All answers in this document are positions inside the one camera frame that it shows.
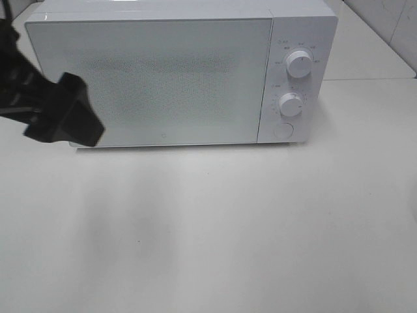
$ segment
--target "white knob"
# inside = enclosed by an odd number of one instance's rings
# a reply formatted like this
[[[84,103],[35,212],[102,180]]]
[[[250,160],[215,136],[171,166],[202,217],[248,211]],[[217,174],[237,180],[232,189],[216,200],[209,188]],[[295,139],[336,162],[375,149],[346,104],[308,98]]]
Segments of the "white knob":
[[[294,78],[303,78],[310,74],[313,57],[304,50],[293,52],[287,57],[287,71]]]
[[[281,114],[293,117],[302,111],[303,101],[296,93],[287,93],[280,98],[279,105]]]

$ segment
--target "microwave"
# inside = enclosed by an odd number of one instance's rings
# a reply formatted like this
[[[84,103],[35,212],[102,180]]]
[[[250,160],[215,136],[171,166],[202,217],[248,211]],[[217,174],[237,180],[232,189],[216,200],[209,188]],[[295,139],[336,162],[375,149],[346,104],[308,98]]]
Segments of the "microwave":
[[[25,27],[126,147],[306,141],[337,23],[322,0],[45,0]]]

